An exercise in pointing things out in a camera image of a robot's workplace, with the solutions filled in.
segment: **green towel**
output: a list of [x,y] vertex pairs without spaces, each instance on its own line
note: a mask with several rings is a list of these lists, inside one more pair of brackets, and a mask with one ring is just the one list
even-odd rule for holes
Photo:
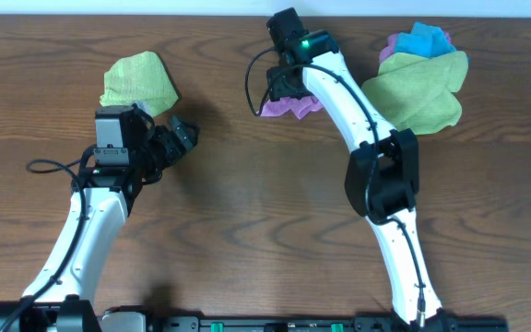
[[461,51],[431,59],[395,53],[361,89],[397,130],[433,134],[460,119],[462,106],[452,92],[462,88],[467,71],[468,58]]
[[177,101],[177,93],[165,72],[163,63],[146,51],[118,60],[103,76],[102,106],[130,105],[143,101],[151,116],[159,115]]

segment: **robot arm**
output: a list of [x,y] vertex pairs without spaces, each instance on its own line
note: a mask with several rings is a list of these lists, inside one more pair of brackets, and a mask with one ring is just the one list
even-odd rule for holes
[[[170,127],[155,126],[135,104],[96,111],[97,144],[86,149],[79,164],[65,226],[40,274],[24,291],[23,302],[0,302],[0,330],[40,331],[42,324],[50,323],[58,331],[91,330],[98,325],[91,303],[112,243],[136,197],[197,144],[197,128],[176,117],[170,119]],[[92,156],[95,166],[87,167]],[[83,188],[84,201],[76,187]],[[77,232],[79,224],[83,226]],[[68,264],[55,278],[68,255]]]
[[[343,55],[326,31],[309,33],[292,8],[275,14],[267,22],[267,27],[280,55],[280,64],[297,65],[297,69],[287,76],[302,78],[304,88],[324,105],[348,145],[351,156],[346,192],[352,206],[366,218],[376,234],[391,280],[396,314],[406,323],[417,322],[423,327],[425,314],[428,318],[435,315],[442,305],[431,286],[416,234],[414,194],[419,190],[417,139],[410,130],[397,132],[374,109],[352,78]],[[330,70],[343,82],[316,68],[301,67],[304,64]],[[281,83],[276,82],[275,77],[269,77],[270,85],[274,85],[272,90],[277,93],[276,96],[270,94],[270,97],[285,96],[280,86],[296,81],[295,77],[284,77],[286,81]],[[361,101],[374,124],[369,122],[354,97]],[[375,126],[377,138],[372,126]],[[389,166],[375,167],[381,158],[389,160]],[[399,223],[389,222],[393,219],[399,220]],[[403,231],[408,234],[412,250]],[[423,285],[419,285],[415,258]]]

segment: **wooden table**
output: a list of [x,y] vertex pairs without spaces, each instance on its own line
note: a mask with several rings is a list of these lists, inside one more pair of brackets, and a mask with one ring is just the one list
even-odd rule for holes
[[[459,314],[531,331],[531,20],[424,18],[470,69],[456,127],[420,137],[419,237],[434,288]],[[306,18],[336,37],[359,83],[414,18]],[[63,227],[69,179],[31,175],[95,142],[103,73],[150,50],[182,95],[170,113],[200,144],[146,187],[114,243],[95,307],[146,303],[207,315],[387,311],[370,227],[343,190],[348,152],[328,115],[254,118],[243,94],[266,18],[0,16],[0,301],[15,300]],[[254,66],[259,99],[269,54]],[[165,123],[167,115],[156,119]]]

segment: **purple cloth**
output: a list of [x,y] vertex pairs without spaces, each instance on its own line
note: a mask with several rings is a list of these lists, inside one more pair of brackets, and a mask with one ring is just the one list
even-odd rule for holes
[[314,96],[303,97],[300,100],[284,97],[279,101],[267,101],[261,116],[276,117],[292,110],[300,120],[309,112],[317,112],[321,109],[323,109],[323,104]]
[[[448,31],[444,31],[443,34],[446,36],[446,40],[452,43],[452,37],[450,37],[450,33]],[[384,47],[383,50],[380,51],[380,55],[378,56],[378,61],[380,63],[384,62],[384,60],[388,59],[391,55],[395,54],[395,45],[397,40],[398,33],[394,33],[388,36],[388,46]]]

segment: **black cable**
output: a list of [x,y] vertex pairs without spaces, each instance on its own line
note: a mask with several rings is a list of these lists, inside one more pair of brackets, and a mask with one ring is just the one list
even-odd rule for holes
[[264,55],[264,54],[266,54],[268,52],[275,51],[275,50],[276,50],[276,48],[274,48],[274,47],[270,47],[267,50],[263,50],[258,55],[256,55],[254,57],[254,59],[251,61],[251,63],[249,63],[249,65],[247,66],[247,72],[245,73],[245,96],[247,97],[247,103],[249,103],[249,108],[251,109],[251,112],[255,116],[259,116],[259,115],[262,114],[262,108],[260,107],[259,108],[259,113],[256,113],[255,112],[255,108],[254,108],[254,104],[251,102],[251,97],[249,97],[249,86],[248,86],[248,83],[249,83],[249,72],[251,71],[251,67],[252,67],[252,65],[254,65],[254,62],[257,61],[257,59],[259,59],[262,55]]
[[[341,83],[341,85],[343,85],[344,88],[346,88],[346,90],[349,92],[351,97],[353,97],[353,99],[356,101],[356,103],[360,106],[361,110],[364,112],[364,115],[366,116],[366,119],[368,120],[368,123],[370,124],[370,127],[368,127],[368,130],[372,131],[372,135],[374,137],[374,144],[372,146],[374,148],[375,155],[378,156],[378,143],[380,142],[380,138],[378,137],[378,130],[376,129],[376,123],[373,121],[372,116],[368,112],[368,109],[366,108],[364,103],[360,100],[360,98],[356,94],[356,91],[354,91],[354,89],[351,88],[351,86],[343,79],[343,77],[341,77],[340,75],[334,73],[333,71],[331,71],[331,70],[329,70],[327,68],[321,67],[319,65],[311,65],[311,64],[290,65],[290,66],[287,66],[284,69],[280,70],[272,78],[272,80],[269,82],[269,84],[267,85],[267,89],[265,90],[264,97],[262,98],[262,101],[259,104],[259,113],[255,113],[253,105],[251,103],[249,103],[249,107],[252,109],[252,112],[254,112],[254,115],[255,116],[259,116],[259,114],[262,113],[262,110],[264,109],[264,104],[266,104],[267,95],[271,92],[272,88],[274,87],[274,84],[279,79],[284,77],[284,75],[286,73],[288,73],[289,71],[292,71],[292,70],[294,70],[296,68],[312,68],[312,69],[316,69],[316,70],[322,71],[322,72],[326,73],[328,76],[332,77],[337,82]],[[366,202],[365,203],[366,203],[366,208],[368,209],[368,211],[372,211],[370,209],[370,203],[369,203],[369,200],[368,200],[368,192],[369,192],[369,189],[370,189],[370,183],[372,182],[372,176],[374,175],[374,172],[376,171],[376,166],[377,165],[378,165],[378,159],[374,159],[374,161],[372,162],[372,170],[370,171],[370,177],[368,178],[368,185],[366,186]]]
[[423,291],[425,284],[423,283],[423,279],[421,278],[421,269],[419,268],[417,255],[415,255],[415,250],[413,249],[411,237],[409,237],[405,223],[399,218],[392,217],[389,219],[389,221],[394,221],[398,225],[398,228],[403,232],[403,236],[405,236],[405,239],[407,240],[407,245],[409,246],[409,251],[411,252],[411,258],[413,259],[413,266],[415,266],[415,273],[417,274],[417,283],[419,284],[419,297],[417,298],[418,317],[420,314],[423,314],[423,319],[425,319],[425,293]]
[[63,274],[63,271],[65,270],[66,266],[69,264],[69,261],[71,260],[71,257],[73,256],[73,253],[77,249],[77,244],[79,242],[79,238],[81,237],[81,233],[83,232],[83,228],[85,226],[86,216],[87,216],[87,209],[86,209],[86,200],[85,200],[85,191],[83,190],[83,187],[81,184],[79,184],[79,179],[75,175],[73,171],[71,171],[67,166],[63,165],[60,162],[56,162],[54,160],[33,160],[29,162],[26,165],[26,170],[28,172],[33,172],[40,174],[41,172],[35,172],[31,169],[31,166],[38,163],[47,163],[56,166],[59,170],[63,170],[67,172],[71,178],[73,179],[73,183],[77,187],[77,191],[79,192],[79,198],[81,200],[81,213],[79,214],[79,221],[77,223],[77,228],[75,229],[75,234],[73,235],[73,240],[71,240],[71,243],[69,244],[69,248],[66,251],[65,257],[61,261],[61,264],[56,269],[56,272],[51,276],[51,278],[40,288],[38,291],[34,293],[34,295],[28,297],[24,301],[21,302],[20,306],[14,310],[14,312],[5,320],[5,322],[0,327],[0,332],[6,332],[13,324],[14,322],[21,317],[22,313],[29,309],[36,300],[41,297],[48,289],[50,289],[61,277]]
[[79,162],[79,170],[85,170],[85,168],[88,167],[89,157],[94,155],[93,150],[97,147],[97,145],[93,144],[88,146],[88,148],[83,151],[83,154],[81,155],[81,160]]
[[[73,167],[77,164],[79,164],[81,162],[81,160],[75,160],[71,163],[68,163],[65,165],[65,167],[69,168],[69,167]],[[63,169],[60,168],[60,167],[57,167],[55,169],[48,169],[48,170],[32,170],[30,169],[29,172],[33,172],[35,174],[48,174],[48,173],[52,173],[52,172],[59,172],[59,171],[62,171]]]

